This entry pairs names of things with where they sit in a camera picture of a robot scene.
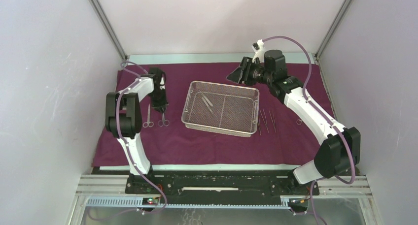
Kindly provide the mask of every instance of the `gray floor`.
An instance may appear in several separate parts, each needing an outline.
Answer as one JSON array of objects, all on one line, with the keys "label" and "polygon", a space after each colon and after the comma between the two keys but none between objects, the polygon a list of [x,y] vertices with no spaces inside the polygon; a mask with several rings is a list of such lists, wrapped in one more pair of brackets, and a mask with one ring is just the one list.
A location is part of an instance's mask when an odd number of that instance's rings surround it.
[{"label": "gray floor", "polygon": [[[365,225],[357,199],[317,199],[315,209],[329,225]],[[106,218],[124,208],[92,208],[91,216]],[[86,218],[85,225],[315,225],[312,215],[294,217],[281,209],[166,209],[159,214],[130,212],[106,222]]]}]

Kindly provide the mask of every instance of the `metal tray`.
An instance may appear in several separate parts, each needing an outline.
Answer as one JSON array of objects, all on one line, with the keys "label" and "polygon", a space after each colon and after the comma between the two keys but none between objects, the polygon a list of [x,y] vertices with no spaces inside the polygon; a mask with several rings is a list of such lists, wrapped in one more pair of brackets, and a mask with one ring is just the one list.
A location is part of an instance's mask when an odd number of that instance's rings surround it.
[{"label": "metal tray", "polygon": [[255,88],[194,81],[181,121],[191,129],[250,137],[257,132],[259,98]]}]

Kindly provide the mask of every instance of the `white wall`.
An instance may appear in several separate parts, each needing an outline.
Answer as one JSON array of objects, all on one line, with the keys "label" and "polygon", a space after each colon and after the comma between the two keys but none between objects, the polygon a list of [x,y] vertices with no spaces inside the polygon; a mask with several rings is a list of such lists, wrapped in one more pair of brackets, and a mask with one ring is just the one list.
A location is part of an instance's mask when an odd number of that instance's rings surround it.
[{"label": "white wall", "polygon": [[64,224],[120,62],[88,0],[0,0],[0,224]]},{"label": "white wall", "polygon": [[360,169],[384,224],[416,224],[417,0],[354,0],[321,57],[337,116],[361,132]]},{"label": "white wall", "polygon": [[[316,52],[344,0],[100,0],[127,54],[245,53],[286,35]],[[285,52],[300,52],[289,41]]]}]

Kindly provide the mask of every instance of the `purple tablecloth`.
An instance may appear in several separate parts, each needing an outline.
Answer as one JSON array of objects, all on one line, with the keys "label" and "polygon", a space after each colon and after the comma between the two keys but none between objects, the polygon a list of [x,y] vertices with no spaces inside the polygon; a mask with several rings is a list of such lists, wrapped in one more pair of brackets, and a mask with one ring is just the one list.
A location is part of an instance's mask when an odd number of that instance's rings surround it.
[{"label": "purple tablecloth", "polygon": [[[260,109],[266,111],[270,133],[267,133],[264,123],[261,123],[262,135],[257,132],[249,138],[188,129],[184,126],[181,122],[181,114],[190,83],[208,81],[233,85],[225,77],[235,70],[238,63],[151,66],[158,66],[167,74],[166,90],[169,106],[166,119],[170,120],[168,127],[159,127],[157,122],[161,119],[161,114],[151,110],[154,127],[141,130],[143,147],[151,164],[304,164],[315,156],[319,145],[314,135],[305,124],[297,125],[297,115],[274,98],[267,86],[261,84],[254,87],[260,91]],[[141,73],[136,66],[128,68]],[[302,82],[305,80],[308,73],[307,64],[288,64],[287,68],[289,75],[296,76]],[[127,87],[134,78],[132,74],[120,71],[116,89]],[[308,90],[312,97],[332,115],[331,104],[322,83],[319,67],[316,65],[313,66]],[[148,104],[148,97],[140,103],[144,122]],[[268,114],[269,109],[274,112],[277,133],[274,133]],[[128,165],[121,145],[105,129],[99,138],[92,165]]]}]

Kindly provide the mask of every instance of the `forceps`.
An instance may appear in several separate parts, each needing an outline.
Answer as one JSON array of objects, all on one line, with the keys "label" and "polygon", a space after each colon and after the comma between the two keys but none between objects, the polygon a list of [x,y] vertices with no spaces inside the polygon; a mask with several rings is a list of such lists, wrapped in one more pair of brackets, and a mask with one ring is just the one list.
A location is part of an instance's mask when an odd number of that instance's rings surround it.
[{"label": "forceps", "polygon": [[168,127],[170,124],[170,121],[166,119],[166,115],[164,113],[161,113],[162,119],[158,121],[158,125],[160,127]]},{"label": "forceps", "polygon": [[151,122],[151,121],[149,120],[149,115],[150,115],[150,113],[151,113],[151,105],[149,104],[149,105],[148,105],[148,118],[147,118],[147,121],[146,121],[145,123],[143,123],[143,124],[142,124],[142,126],[143,126],[144,128],[151,128],[151,127],[153,127],[153,126],[154,126],[154,123],[153,123],[153,122]]}]

